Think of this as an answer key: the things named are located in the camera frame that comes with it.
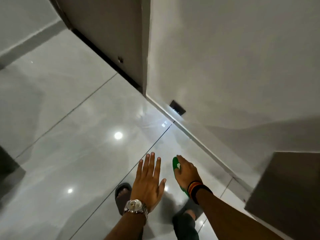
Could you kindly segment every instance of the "bracelet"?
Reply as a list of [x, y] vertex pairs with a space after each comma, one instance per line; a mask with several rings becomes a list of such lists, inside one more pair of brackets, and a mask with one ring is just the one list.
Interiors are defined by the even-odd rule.
[[196, 198], [196, 194], [198, 192], [199, 189], [204, 189], [204, 190], [207, 190], [209, 191], [210, 193], [212, 193], [212, 191], [206, 186], [204, 185], [202, 182], [200, 181], [192, 181], [190, 184], [189, 184], [189, 187], [188, 187], [188, 194], [190, 196], [190, 198], [197, 204], [199, 205], [198, 201], [197, 201], [197, 198]]

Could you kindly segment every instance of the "pants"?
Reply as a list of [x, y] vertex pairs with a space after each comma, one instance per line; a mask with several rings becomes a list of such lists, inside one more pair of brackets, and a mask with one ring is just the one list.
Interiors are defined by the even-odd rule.
[[172, 222], [178, 240], [199, 240], [198, 232], [195, 230], [196, 223], [189, 214], [175, 216]]

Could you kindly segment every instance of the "watch dial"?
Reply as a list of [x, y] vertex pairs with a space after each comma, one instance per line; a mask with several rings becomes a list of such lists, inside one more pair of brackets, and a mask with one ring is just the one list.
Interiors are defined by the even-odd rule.
[[130, 211], [138, 211], [138, 210], [141, 210], [142, 203], [139, 200], [132, 200], [129, 202], [127, 207]]

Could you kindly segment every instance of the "forearm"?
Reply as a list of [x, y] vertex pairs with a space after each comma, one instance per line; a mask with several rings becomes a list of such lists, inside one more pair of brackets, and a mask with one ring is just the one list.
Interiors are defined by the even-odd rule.
[[104, 240], [137, 240], [145, 222], [145, 215], [127, 212]]
[[196, 198], [219, 240], [282, 240], [259, 222], [234, 209], [205, 189], [200, 189]]

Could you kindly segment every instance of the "person's left hand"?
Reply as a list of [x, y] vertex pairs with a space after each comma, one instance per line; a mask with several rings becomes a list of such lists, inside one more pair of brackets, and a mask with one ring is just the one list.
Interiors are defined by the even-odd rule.
[[146, 155], [144, 165], [141, 159], [138, 164], [136, 179], [132, 186], [131, 200], [138, 199], [146, 204], [148, 212], [160, 202], [165, 190], [166, 179], [164, 178], [159, 185], [161, 158], [157, 158], [155, 165], [155, 153]]

